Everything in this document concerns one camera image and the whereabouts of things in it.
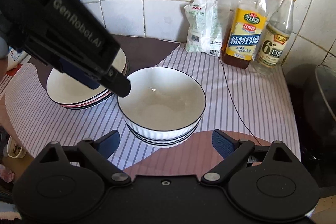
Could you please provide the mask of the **person left hand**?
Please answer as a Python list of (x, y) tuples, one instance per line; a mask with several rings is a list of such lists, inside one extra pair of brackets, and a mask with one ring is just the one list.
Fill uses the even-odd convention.
[(3, 79), (7, 71), (8, 54), (9, 54), (9, 46), (7, 45), (7, 42), (3, 38), (0, 38), (0, 81)]

